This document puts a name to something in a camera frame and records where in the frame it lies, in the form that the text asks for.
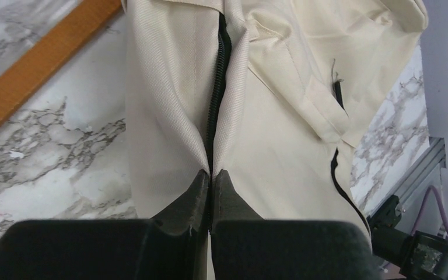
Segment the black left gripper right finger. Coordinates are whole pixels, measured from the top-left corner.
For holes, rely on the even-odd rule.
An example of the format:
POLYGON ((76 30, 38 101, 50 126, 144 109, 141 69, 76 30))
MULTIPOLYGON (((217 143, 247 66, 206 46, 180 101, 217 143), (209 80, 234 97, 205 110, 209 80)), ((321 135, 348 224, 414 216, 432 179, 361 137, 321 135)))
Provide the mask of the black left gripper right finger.
POLYGON ((212 187, 216 279, 377 279, 368 241, 349 223, 263 219, 221 171, 212 187))

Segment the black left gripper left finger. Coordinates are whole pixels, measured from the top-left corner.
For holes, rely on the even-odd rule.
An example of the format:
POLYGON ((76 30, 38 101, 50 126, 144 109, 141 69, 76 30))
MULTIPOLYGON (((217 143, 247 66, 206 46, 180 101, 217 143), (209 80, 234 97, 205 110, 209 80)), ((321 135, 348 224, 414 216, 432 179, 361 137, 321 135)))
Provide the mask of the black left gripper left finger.
POLYGON ((0 279, 205 279, 209 176, 149 219, 25 220, 0 238, 0 279))

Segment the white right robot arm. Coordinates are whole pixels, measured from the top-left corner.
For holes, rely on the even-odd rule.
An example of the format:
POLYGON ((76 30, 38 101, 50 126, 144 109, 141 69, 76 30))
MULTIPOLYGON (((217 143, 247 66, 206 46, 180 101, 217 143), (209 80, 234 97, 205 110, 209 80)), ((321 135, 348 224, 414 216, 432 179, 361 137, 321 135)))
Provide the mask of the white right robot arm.
POLYGON ((400 268, 407 279, 448 279, 448 241, 417 231, 396 229, 399 198, 390 196, 368 219, 373 254, 400 268))

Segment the beige canvas backpack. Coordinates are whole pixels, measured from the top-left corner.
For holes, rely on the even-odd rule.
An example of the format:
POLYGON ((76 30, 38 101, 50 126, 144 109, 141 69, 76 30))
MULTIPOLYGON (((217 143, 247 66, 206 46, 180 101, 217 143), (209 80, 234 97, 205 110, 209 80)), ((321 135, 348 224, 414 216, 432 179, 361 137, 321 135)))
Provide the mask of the beige canvas backpack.
POLYGON ((357 226, 355 149, 428 25, 422 1, 123 1, 132 197, 149 219, 229 173, 263 219, 357 226))

